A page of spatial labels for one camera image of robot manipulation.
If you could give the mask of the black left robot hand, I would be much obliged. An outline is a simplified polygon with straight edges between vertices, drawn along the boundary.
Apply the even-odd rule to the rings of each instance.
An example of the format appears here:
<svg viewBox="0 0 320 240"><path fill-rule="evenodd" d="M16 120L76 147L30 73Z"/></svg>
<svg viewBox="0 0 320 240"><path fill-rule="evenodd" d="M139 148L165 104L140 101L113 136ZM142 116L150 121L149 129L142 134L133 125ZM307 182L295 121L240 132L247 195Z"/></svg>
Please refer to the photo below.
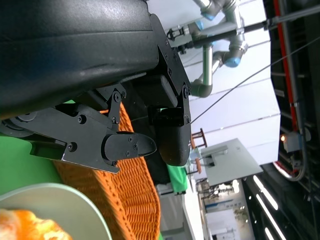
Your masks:
<svg viewBox="0 0 320 240"><path fill-rule="evenodd" d="M191 84L144 0L3 0L0 133L31 154L117 173L189 158Z"/></svg>

